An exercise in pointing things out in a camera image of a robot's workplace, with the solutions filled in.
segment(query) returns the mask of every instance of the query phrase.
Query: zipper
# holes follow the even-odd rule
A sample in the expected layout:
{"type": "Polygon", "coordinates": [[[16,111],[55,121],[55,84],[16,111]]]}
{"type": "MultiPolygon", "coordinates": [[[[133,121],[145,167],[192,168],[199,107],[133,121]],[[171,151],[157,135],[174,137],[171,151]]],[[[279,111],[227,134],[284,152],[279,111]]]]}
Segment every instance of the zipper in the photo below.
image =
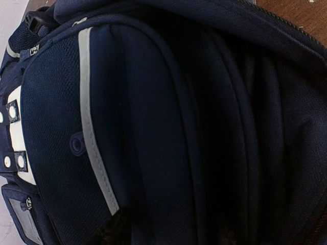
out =
{"type": "Polygon", "coordinates": [[[321,42],[319,42],[315,37],[311,36],[309,33],[305,32],[304,30],[302,30],[301,28],[297,27],[296,25],[294,25],[292,22],[285,20],[284,18],[279,17],[278,15],[271,13],[268,10],[265,10],[261,7],[259,7],[258,5],[254,5],[246,0],[237,0],[238,2],[247,5],[263,14],[269,15],[270,17],[277,19],[278,21],[281,21],[283,23],[285,23],[286,25],[288,25],[289,27],[291,27],[292,29],[295,29],[299,32],[301,32],[303,35],[307,36],[308,38],[310,38],[312,41],[314,41],[316,44],[318,44],[319,46],[323,47],[324,49],[326,49],[326,47],[324,45],[322,45],[321,42]]]}
{"type": "Polygon", "coordinates": [[[42,239],[42,237],[41,237],[41,235],[40,235],[40,234],[41,234],[41,233],[40,233],[40,230],[41,230],[41,229],[40,229],[39,223],[38,223],[38,221],[37,221],[37,219],[36,219],[36,214],[35,214],[35,211],[34,211],[34,208],[33,208],[33,204],[32,204],[32,200],[31,200],[30,197],[28,197],[28,198],[26,199],[25,204],[26,204],[26,207],[27,207],[27,209],[29,210],[29,212],[30,212],[30,214],[31,214],[31,216],[32,216],[33,221],[34,221],[34,224],[35,224],[36,230],[37,230],[37,232],[38,232],[38,237],[40,238],[42,244],[45,244],[44,241],[43,241],[43,239],[42,239]]]}
{"type": "Polygon", "coordinates": [[[40,45],[36,45],[35,47],[30,49],[30,56],[33,56],[35,54],[37,54],[37,52],[39,52],[40,50],[40,45]]]}

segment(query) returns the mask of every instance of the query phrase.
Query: white surface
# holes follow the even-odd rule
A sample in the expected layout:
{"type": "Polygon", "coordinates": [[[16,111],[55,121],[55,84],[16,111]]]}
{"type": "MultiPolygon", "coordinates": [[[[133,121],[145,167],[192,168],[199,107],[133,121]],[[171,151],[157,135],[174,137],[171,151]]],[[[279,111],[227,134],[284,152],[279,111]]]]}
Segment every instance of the white surface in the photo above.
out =
{"type": "MultiPolygon", "coordinates": [[[[20,92],[21,92],[21,86],[19,86],[14,91],[12,91],[12,93],[8,96],[8,101],[7,101],[7,103],[10,103],[14,100],[17,101],[19,115],[20,115],[20,92]]],[[[9,131],[10,131],[11,145],[12,145],[13,150],[15,152],[25,152],[26,147],[25,147],[24,136],[22,133],[21,119],[17,122],[14,122],[13,124],[10,124],[9,131]]],[[[26,160],[27,160],[28,171],[27,172],[18,172],[18,176],[21,179],[25,180],[26,182],[29,182],[32,185],[36,185],[33,174],[32,174],[32,170],[31,170],[27,152],[26,152],[26,160]]]]}
{"type": "Polygon", "coordinates": [[[12,58],[20,58],[20,54],[19,53],[15,53],[9,46],[9,44],[7,44],[7,53],[8,55],[10,55],[12,58]]]}
{"type": "Polygon", "coordinates": [[[24,161],[24,158],[22,156],[18,157],[18,166],[20,168],[23,168],[25,166],[25,161],[24,161]]]}
{"type": "Polygon", "coordinates": [[[10,167],[11,166],[11,160],[10,157],[5,157],[5,166],[10,167]]]}
{"type": "MultiPolygon", "coordinates": [[[[0,59],[7,46],[7,40],[18,27],[28,0],[1,0],[0,4],[0,59]]],[[[0,177],[0,185],[7,181],[0,177]]],[[[6,204],[0,195],[0,245],[23,245],[16,227],[9,215],[6,204]]]]}
{"type": "Polygon", "coordinates": [[[14,106],[11,106],[9,108],[9,115],[11,118],[15,118],[17,116],[17,112],[14,106]]]}

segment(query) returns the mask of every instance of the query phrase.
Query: zipper track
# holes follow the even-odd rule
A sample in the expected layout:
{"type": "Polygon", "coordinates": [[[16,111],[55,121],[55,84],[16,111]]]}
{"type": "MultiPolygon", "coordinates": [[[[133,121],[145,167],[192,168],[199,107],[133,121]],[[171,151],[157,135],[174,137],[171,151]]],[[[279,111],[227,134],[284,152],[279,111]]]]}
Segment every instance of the zipper track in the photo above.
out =
{"type": "Polygon", "coordinates": [[[253,9],[256,9],[257,11],[263,13],[263,14],[266,14],[266,15],[269,15],[270,17],[272,18],[275,18],[285,24],[287,24],[289,27],[301,32],[303,35],[309,37],[312,41],[314,41],[315,43],[317,43],[319,46],[323,47],[324,49],[326,49],[326,47],[321,43],[319,42],[315,37],[313,37],[312,35],[310,35],[309,33],[305,32],[304,30],[302,30],[301,28],[299,28],[298,26],[296,26],[295,24],[293,24],[292,22],[282,18],[282,17],[279,17],[278,15],[262,8],[262,7],[259,7],[258,5],[254,5],[246,0],[237,0],[238,2],[244,4],[244,5],[247,5],[253,9]]]}
{"type": "Polygon", "coordinates": [[[39,236],[39,238],[40,238],[42,244],[44,245],[45,243],[44,243],[44,240],[43,240],[43,238],[42,238],[42,236],[41,236],[40,225],[39,225],[39,223],[38,223],[38,221],[37,221],[37,219],[36,219],[36,214],[35,214],[35,211],[34,211],[34,207],[33,207],[33,202],[32,202],[32,201],[31,201],[31,209],[29,209],[29,212],[30,212],[30,214],[31,214],[31,216],[32,216],[32,219],[33,219],[33,221],[34,221],[34,224],[35,224],[36,230],[37,230],[37,232],[38,232],[38,236],[39,236]]]}

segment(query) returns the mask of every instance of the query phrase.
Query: reflective strip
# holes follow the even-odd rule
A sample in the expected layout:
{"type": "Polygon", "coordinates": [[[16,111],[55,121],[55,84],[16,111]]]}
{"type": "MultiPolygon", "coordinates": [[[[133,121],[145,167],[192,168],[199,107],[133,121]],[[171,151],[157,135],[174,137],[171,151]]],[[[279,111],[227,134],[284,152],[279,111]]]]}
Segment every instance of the reflective strip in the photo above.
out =
{"type": "Polygon", "coordinates": [[[6,51],[8,53],[8,55],[10,55],[12,58],[19,58],[20,54],[19,53],[15,53],[9,46],[9,44],[7,44],[7,48],[6,51]]]}
{"type": "MultiPolygon", "coordinates": [[[[17,100],[17,106],[18,106],[18,113],[21,115],[20,111],[20,93],[21,93],[21,86],[16,88],[14,91],[10,93],[8,96],[8,103],[17,100]]],[[[11,145],[14,152],[25,152],[25,141],[24,141],[24,135],[22,133],[22,126],[21,126],[21,118],[19,121],[16,121],[9,125],[9,132],[11,137],[11,145]]],[[[18,172],[17,175],[22,180],[25,180],[26,182],[36,185],[34,176],[31,170],[28,153],[26,153],[26,160],[27,160],[27,171],[25,172],[18,172]]]]}
{"type": "Polygon", "coordinates": [[[99,187],[106,200],[111,215],[118,210],[118,202],[113,193],[109,177],[99,148],[95,139],[93,129],[91,107],[90,107],[90,33],[92,28],[84,29],[78,34],[78,44],[80,51],[80,107],[81,119],[84,135],[84,142],[90,159],[93,171],[98,181],[99,187]]]}

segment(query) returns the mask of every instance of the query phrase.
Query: navy mesh panel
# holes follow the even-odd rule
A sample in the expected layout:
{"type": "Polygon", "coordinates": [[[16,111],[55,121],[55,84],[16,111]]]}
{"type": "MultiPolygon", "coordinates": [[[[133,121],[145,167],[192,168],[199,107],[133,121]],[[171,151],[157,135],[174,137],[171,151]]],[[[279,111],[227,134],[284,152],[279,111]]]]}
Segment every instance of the navy mesh panel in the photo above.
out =
{"type": "Polygon", "coordinates": [[[70,137],[82,131],[79,50],[71,37],[41,54],[26,72],[22,123],[45,208],[63,244],[83,244],[110,218],[87,154],[76,157],[70,137]]]}
{"type": "Polygon", "coordinates": [[[31,32],[27,24],[23,22],[9,38],[9,45],[14,52],[19,53],[34,47],[40,40],[41,37],[31,32]]]}

